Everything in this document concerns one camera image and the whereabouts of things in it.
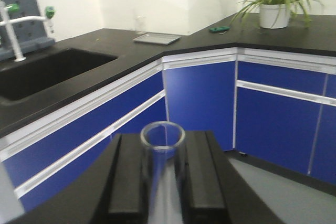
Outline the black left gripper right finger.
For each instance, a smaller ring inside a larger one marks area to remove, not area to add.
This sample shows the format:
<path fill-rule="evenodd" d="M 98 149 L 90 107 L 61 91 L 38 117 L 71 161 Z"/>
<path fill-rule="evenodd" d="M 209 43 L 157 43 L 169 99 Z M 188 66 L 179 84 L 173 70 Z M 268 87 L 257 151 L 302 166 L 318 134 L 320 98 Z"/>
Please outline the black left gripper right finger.
<path fill-rule="evenodd" d="M 219 150 L 211 131 L 186 131 L 185 223 L 282 223 Z"/>

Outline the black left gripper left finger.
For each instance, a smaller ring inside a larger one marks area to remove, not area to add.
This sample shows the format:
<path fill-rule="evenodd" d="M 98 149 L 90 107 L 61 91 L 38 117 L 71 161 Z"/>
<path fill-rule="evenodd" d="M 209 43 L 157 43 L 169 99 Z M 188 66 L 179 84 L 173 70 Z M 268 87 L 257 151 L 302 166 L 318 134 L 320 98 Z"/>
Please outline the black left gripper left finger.
<path fill-rule="evenodd" d="M 146 223 L 138 134 L 117 134 L 96 161 L 16 223 Z"/>

